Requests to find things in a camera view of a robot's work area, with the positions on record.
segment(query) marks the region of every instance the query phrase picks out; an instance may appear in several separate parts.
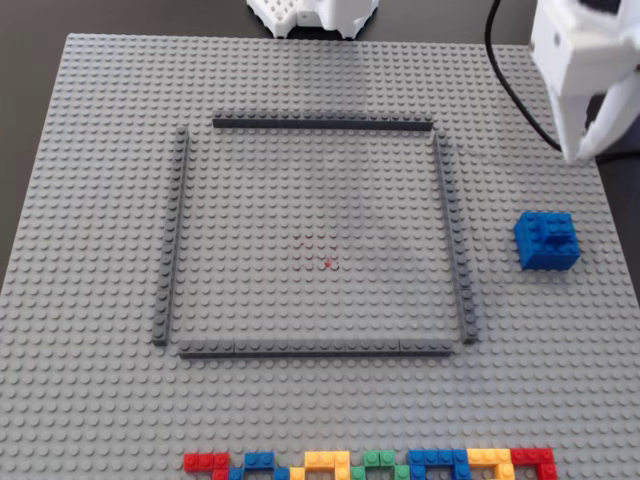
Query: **lego baseplate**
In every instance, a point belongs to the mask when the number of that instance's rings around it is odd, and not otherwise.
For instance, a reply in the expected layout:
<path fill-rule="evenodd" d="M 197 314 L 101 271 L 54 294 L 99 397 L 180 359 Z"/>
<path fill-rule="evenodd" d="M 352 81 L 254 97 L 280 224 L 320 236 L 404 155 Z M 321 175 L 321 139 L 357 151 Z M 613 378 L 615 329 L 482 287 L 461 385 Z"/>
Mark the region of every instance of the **lego baseplate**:
<path fill-rule="evenodd" d="M 526 47 L 497 52 L 550 129 Z M 200 278 L 218 253 L 208 182 L 239 167 L 212 113 L 247 104 L 431 116 L 478 342 L 455 342 L 448 358 L 206 362 L 181 359 L 177 335 L 151 343 L 176 129 L 203 159 L 187 181 L 207 187 L 185 197 L 199 213 L 174 300 L 180 322 L 197 323 L 221 299 Z M 357 136 L 339 138 L 323 151 L 356 149 Z M 313 139 L 294 139 L 234 142 L 267 179 L 281 148 L 316 157 Z M 415 155 L 389 142 L 362 155 Z M 513 227 L 525 210 L 572 214 L 582 256 L 570 271 L 521 269 Z M 0 297 L 0 478 L 186 479 L 182 455 L 207 449 L 274 450 L 283 466 L 348 450 L 360 465 L 370 449 L 508 445 L 553 448 L 560 478 L 635 479 L 639 330 L 596 167 L 566 167 L 538 139 L 482 46 L 71 35 Z"/>

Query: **blue lego block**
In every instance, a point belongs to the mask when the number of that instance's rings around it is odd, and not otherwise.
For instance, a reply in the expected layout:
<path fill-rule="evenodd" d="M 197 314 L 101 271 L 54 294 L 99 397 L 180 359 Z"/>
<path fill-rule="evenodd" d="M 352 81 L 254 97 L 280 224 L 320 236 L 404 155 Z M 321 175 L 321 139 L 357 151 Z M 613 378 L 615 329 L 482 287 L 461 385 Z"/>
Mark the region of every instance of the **blue lego block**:
<path fill-rule="evenodd" d="M 409 450 L 407 460 L 409 466 L 424 465 L 424 450 Z"/>
<path fill-rule="evenodd" d="M 289 480 L 289 469 L 288 468 L 276 468 L 275 473 L 273 474 L 274 480 Z"/>
<path fill-rule="evenodd" d="M 441 467 L 453 465 L 453 452 L 451 450 L 438 451 L 438 464 Z"/>
<path fill-rule="evenodd" d="M 440 465 L 440 458 L 438 450 L 425 450 L 424 451 L 424 464 L 427 467 L 437 467 Z"/>
<path fill-rule="evenodd" d="M 469 464 L 455 464 L 452 480 L 471 480 L 471 466 Z"/>
<path fill-rule="evenodd" d="M 274 468 L 276 468 L 276 455 L 273 452 L 245 453 L 244 455 L 244 469 L 247 472 Z"/>
<path fill-rule="evenodd" d="M 411 480 L 426 480 L 427 469 L 423 465 L 410 465 Z"/>
<path fill-rule="evenodd" d="M 451 453 L 453 453 L 454 464 L 469 464 L 469 456 L 466 450 L 451 450 Z"/>
<path fill-rule="evenodd" d="M 580 258 L 570 213 L 524 212 L 514 231 L 523 270 L 569 270 Z"/>
<path fill-rule="evenodd" d="M 244 480 L 244 470 L 242 468 L 230 469 L 229 480 Z"/>

